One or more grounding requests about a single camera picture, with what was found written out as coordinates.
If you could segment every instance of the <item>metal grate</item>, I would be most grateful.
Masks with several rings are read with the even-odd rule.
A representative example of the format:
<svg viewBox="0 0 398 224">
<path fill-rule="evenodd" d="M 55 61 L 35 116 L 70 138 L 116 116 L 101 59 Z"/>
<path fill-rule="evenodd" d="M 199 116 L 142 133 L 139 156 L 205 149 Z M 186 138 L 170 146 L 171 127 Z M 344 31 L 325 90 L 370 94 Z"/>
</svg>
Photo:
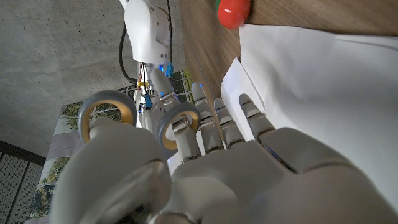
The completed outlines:
<svg viewBox="0 0 398 224">
<path fill-rule="evenodd" d="M 0 161 L 0 223 L 6 222 L 28 162 L 3 155 Z"/>
<path fill-rule="evenodd" d="M 23 224 L 29 214 L 37 183 L 39 183 L 43 167 L 29 163 L 21 187 L 16 196 L 14 206 L 9 214 L 7 224 Z"/>
</svg>

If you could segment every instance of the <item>black cable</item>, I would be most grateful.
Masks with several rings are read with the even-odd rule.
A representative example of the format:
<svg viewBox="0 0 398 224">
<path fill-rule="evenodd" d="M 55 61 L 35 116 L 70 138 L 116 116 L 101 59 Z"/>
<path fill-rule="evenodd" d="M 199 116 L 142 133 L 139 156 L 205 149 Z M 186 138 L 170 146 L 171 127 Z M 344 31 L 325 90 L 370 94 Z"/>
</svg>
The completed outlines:
<svg viewBox="0 0 398 224">
<path fill-rule="evenodd" d="M 144 91 L 145 91 L 145 94 L 147 94 L 147 87 L 146 87 L 146 81 L 145 81 L 145 63 L 142 62 L 141 65 L 142 65 L 142 77 L 144 79 L 143 80 L 144 81 Z"/>
<path fill-rule="evenodd" d="M 123 32 L 122 32 L 122 37 L 120 38 L 120 44 L 119 44 L 119 64 L 120 64 L 120 69 L 122 70 L 122 73 L 124 77 L 131 83 L 137 84 L 137 79 L 131 78 L 127 75 L 124 66 L 123 66 L 123 59 L 122 59 L 122 51 L 123 51 L 123 43 L 124 43 L 124 37 L 126 36 L 126 24 L 123 26 Z"/>
<path fill-rule="evenodd" d="M 173 27 L 172 27 L 172 15 L 170 13 L 170 4 L 169 4 L 169 0 L 167 0 L 167 9 L 169 10 L 169 28 L 170 28 L 170 63 L 172 63 L 172 59 L 173 59 L 173 42 L 172 42 L 172 31 L 173 31 Z"/>
</svg>

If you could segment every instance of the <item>robot finger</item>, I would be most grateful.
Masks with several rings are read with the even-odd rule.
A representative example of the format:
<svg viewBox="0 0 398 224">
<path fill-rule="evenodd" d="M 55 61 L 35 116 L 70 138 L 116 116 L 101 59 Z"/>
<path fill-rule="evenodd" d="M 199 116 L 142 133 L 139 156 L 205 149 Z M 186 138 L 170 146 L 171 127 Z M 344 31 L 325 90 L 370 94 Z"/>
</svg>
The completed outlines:
<svg viewBox="0 0 398 224">
<path fill-rule="evenodd" d="M 158 68 L 153 69 L 153 71 L 150 73 L 150 78 L 166 111 L 169 111 L 174 106 L 180 104 L 179 100 L 175 96 L 172 85 L 165 76 L 164 72 Z"/>
<path fill-rule="evenodd" d="M 235 121 L 232 119 L 225 104 L 221 98 L 214 101 L 214 108 L 216 110 L 218 121 L 220 122 L 221 130 L 223 132 L 226 148 L 230 149 L 238 142 L 244 142 L 244 138 L 239 131 Z"/>
<path fill-rule="evenodd" d="M 195 82 L 192 84 L 192 95 L 195 105 L 200 112 L 200 132 L 206 154 L 217 150 L 224 150 L 221 136 L 218 133 L 214 117 L 210 112 L 210 105 L 207 102 L 201 83 Z"/>
<path fill-rule="evenodd" d="M 239 104 L 248 120 L 251 132 L 256 141 L 259 141 L 260 135 L 275 130 L 271 122 L 261 113 L 247 94 L 243 93 L 239 96 Z"/>
</svg>

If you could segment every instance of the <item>robotic hand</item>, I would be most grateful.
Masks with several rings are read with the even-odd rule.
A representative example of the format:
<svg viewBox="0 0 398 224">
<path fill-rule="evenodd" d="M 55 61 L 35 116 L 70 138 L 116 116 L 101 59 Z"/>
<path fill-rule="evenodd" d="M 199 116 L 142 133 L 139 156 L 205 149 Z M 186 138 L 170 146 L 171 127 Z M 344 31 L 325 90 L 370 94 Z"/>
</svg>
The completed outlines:
<svg viewBox="0 0 398 224">
<path fill-rule="evenodd" d="M 247 95 L 239 102 L 255 140 L 245 142 L 215 100 L 226 149 L 199 83 L 195 104 L 179 103 L 160 70 L 151 73 L 166 107 L 156 138 L 135 128 L 134 102 L 104 91 L 81 107 L 84 148 L 60 175 L 52 202 L 57 223 L 396 223 L 369 179 L 328 146 L 290 128 L 275 129 Z M 122 123 L 89 128 L 90 109 L 113 103 Z M 200 128 L 206 154 L 195 139 Z M 166 158 L 182 164 L 172 175 Z"/>
</svg>

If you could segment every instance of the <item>blue connector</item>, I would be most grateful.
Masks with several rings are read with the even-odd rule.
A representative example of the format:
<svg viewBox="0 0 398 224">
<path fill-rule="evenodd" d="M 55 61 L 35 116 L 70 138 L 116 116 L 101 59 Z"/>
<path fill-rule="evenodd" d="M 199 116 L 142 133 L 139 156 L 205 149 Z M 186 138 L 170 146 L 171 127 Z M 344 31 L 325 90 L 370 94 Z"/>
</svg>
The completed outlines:
<svg viewBox="0 0 398 224">
<path fill-rule="evenodd" d="M 173 75 L 173 70 L 174 70 L 173 64 L 169 63 L 169 64 L 167 65 L 167 69 L 166 69 L 166 77 L 167 77 L 167 78 L 171 78 L 171 77 L 172 77 L 172 75 Z"/>
<path fill-rule="evenodd" d="M 152 107 L 152 100 L 150 99 L 150 96 L 148 93 L 145 94 L 145 107 L 147 109 L 150 109 Z"/>
</svg>

